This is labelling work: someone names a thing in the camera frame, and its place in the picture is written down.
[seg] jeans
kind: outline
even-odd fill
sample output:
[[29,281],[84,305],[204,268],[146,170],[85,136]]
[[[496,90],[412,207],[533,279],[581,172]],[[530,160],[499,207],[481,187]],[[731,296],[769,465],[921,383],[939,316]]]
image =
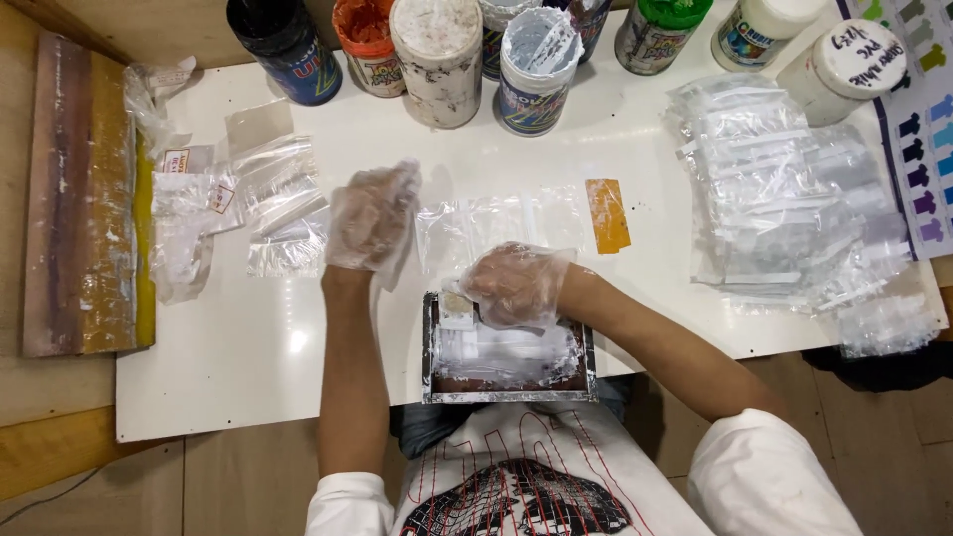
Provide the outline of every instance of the jeans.
[[[625,406],[632,396],[632,377],[614,376],[596,380],[598,403],[621,423]],[[397,438],[400,451],[408,460],[418,458],[425,450],[439,443],[460,428],[475,411],[490,405],[485,403],[428,403],[420,402],[391,407],[391,435]]]

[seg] graphic print shirt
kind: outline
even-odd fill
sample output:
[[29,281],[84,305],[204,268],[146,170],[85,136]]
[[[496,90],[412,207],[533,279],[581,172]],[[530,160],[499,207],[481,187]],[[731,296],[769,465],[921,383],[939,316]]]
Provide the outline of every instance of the graphic print shirt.
[[761,411],[712,425],[688,487],[692,506],[601,405],[497,403],[408,465],[396,515],[376,475],[322,479],[307,535],[861,533],[804,437]]

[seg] wooden floor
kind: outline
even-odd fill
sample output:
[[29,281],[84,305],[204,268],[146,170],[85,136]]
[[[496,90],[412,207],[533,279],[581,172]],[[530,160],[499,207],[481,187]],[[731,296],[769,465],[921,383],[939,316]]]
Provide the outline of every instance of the wooden floor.
[[[743,363],[787,400],[792,424],[868,535],[953,536],[953,380],[857,393],[799,354]],[[300,535],[317,482],[316,422],[189,437],[108,465],[74,491],[0,526],[0,536]],[[708,427],[644,375],[626,427],[684,490]],[[388,496],[404,461],[389,454]],[[84,475],[0,503],[0,520]]]

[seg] clear plastic glove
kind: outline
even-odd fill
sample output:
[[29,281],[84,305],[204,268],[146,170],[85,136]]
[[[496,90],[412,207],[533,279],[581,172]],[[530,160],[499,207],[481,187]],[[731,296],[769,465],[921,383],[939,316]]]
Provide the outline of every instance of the clear plastic glove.
[[562,281],[576,250],[506,242],[483,254],[446,288],[479,305],[484,323],[496,327],[556,325]]
[[358,172],[331,197],[328,264],[376,272],[399,252],[411,231],[420,164],[401,160],[393,168]]

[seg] black cable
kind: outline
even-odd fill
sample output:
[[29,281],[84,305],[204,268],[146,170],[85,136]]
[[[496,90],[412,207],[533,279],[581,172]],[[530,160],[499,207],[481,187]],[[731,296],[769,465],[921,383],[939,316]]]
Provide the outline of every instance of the black cable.
[[9,516],[7,516],[6,519],[4,519],[3,521],[0,521],[0,526],[4,526],[4,525],[6,525],[7,523],[13,521],[13,520],[16,519],[17,517],[19,517],[20,514],[22,514],[23,512],[26,512],[27,510],[29,510],[30,508],[33,508],[34,506],[40,506],[40,505],[43,504],[43,503],[48,503],[48,502],[50,502],[50,501],[55,501],[56,499],[59,499],[60,497],[66,495],[67,493],[70,493],[71,491],[73,491],[74,489],[76,489],[77,487],[79,487],[80,485],[85,484],[86,481],[89,480],[90,478],[92,478],[96,473],[98,473],[98,472],[99,472],[99,469],[101,469],[101,468],[102,468],[102,467],[97,467],[97,468],[93,469],[93,470],[92,470],[92,473],[90,473],[90,474],[86,475],[85,477],[83,477],[83,480],[77,482],[76,484],[73,484],[72,487],[71,487],[70,489],[67,489],[66,491],[64,491],[64,492],[62,492],[62,493],[60,493],[60,494],[58,494],[58,495],[53,495],[52,497],[50,497],[50,498],[48,498],[48,499],[44,499],[44,500],[42,500],[42,501],[37,501],[37,502],[35,502],[35,503],[26,505],[26,506],[20,508],[19,510],[17,510],[17,511],[15,511],[15,512],[11,513]]

